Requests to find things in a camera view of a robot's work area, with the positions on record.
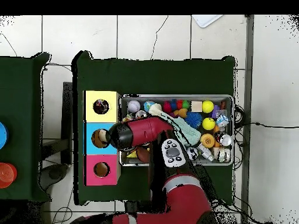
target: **green table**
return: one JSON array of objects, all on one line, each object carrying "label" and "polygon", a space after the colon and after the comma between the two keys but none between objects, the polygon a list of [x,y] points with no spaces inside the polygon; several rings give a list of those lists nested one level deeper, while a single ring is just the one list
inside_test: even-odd
[{"label": "green table", "polygon": [[[91,59],[87,51],[79,52],[72,62],[72,70],[76,72],[73,81],[74,139],[78,140],[74,146],[75,203],[139,201],[150,198],[147,182],[148,167],[122,167],[117,185],[84,186],[82,111],[84,90],[111,90],[120,94],[233,95],[234,66],[235,60],[232,57],[223,60],[185,61],[96,60]],[[232,165],[207,166],[206,170],[218,196],[227,204],[231,204]]]},{"label": "green table", "polygon": [[16,180],[0,199],[48,201],[37,182],[41,161],[41,69],[47,53],[32,58],[0,57],[0,121],[9,131],[0,162],[13,164]]}]

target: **blue box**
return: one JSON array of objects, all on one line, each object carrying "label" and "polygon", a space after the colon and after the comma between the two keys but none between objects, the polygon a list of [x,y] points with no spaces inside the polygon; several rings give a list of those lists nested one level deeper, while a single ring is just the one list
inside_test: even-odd
[{"label": "blue box", "polygon": [[98,148],[93,145],[91,137],[98,129],[109,130],[113,123],[86,123],[86,154],[87,155],[116,155],[117,149],[111,144],[106,148]]}]

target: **orange cup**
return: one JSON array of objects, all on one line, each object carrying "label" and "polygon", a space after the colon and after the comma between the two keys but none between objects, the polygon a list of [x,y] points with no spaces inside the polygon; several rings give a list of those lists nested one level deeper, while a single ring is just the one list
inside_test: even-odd
[{"label": "orange cup", "polygon": [[0,189],[9,187],[16,179],[17,171],[14,165],[0,163]]}]

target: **pink box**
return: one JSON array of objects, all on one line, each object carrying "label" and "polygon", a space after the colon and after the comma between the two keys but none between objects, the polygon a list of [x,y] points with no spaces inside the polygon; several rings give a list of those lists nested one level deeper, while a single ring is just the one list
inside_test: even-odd
[{"label": "pink box", "polygon": [[[109,166],[109,174],[99,177],[94,172],[94,167],[99,162]],[[86,156],[86,185],[87,186],[115,186],[120,177],[119,155],[87,155]]]}]

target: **metal tray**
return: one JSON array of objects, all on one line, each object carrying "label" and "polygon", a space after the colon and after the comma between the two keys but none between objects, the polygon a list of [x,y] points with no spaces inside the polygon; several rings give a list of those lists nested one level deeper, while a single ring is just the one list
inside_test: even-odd
[{"label": "metal tray", "polygon": [[[141,94],[141,95],[134,95],[131,94],[124,94],[120,96],[119,98],[119,105],[121,112],[119,114],[119,117],[122,119],[127,115],[127,103],[130,100],[138,100],[141,105],[141,110],[143,110],[143,103],[151,100],[153,102],[162,104],[165,100],[198,100],[198,101],[204,101],[204,100],[211,100],[213,103],[220,104],[221,101],[225,100],[227,104],[227,113],[228,116],[230,116],[230,123],[226,126],[226,132],[227,134],[232,136],[233,142],[231,144],[231,158],[230,161],[227,163],[220,163],[216,159],[214,159],[212,162],[205,159],[202,156],[199,156],[195,161],[193,161],[193,164],[196,165],[203,165],[203,166],[229,166],[234,161],[234,115],[235,115],[235,103],[234,98],[228,94]],[[127,158],[126,152],[119,152],[120,155],[120,164],[122,166],[149,166],[148,163],[143,163],[137,158]]]}]

